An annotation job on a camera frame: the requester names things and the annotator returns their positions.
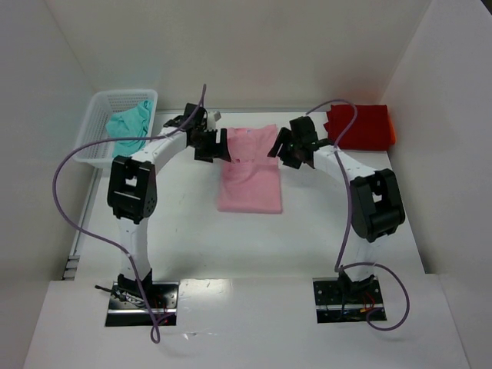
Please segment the pink polo shirt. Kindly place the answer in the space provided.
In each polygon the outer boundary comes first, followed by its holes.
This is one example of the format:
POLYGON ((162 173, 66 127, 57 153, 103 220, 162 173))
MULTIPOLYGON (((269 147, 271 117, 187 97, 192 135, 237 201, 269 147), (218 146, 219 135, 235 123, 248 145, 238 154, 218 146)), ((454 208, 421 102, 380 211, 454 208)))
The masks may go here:
POLYGON ((217 209, 222 212, 280 214, 278 159, 268 156, 278 135, 276 125, 227 130, 230 161, 222 165, 217 209))

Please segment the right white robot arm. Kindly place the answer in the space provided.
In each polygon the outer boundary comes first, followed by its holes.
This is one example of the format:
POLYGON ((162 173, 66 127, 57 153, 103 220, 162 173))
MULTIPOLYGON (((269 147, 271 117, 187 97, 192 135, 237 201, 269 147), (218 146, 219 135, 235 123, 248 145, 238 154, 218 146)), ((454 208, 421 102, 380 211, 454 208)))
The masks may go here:
POLYGON ((377 249, 404 223, 405 213, 395 173, 376 170, 353 159, 330 140, 320 139, 308 116, 281 128, 268 156, 299 169, 302 164, 324 172, 345 186, 348 225, 335 261, 345 301, 369 289, 377 249))

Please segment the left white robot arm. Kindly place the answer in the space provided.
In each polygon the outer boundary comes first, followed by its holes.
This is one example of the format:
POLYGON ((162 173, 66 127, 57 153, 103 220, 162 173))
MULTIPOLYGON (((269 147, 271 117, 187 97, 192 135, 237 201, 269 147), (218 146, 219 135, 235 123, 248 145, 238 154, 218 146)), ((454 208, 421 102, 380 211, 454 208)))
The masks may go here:
POLYGON ((125 259, 118 290, 141 299, 154 291, 148 258, 148 220, 158 204, 157 174, 177 154, 194 149, 194 159, 230 161, 227 132, 216 129, 221 114, 188 103, 184 114, 167 121, 158 138, 129 156, 117 156, 111 165, 108 205, 117 219, 119 244, 125 259))

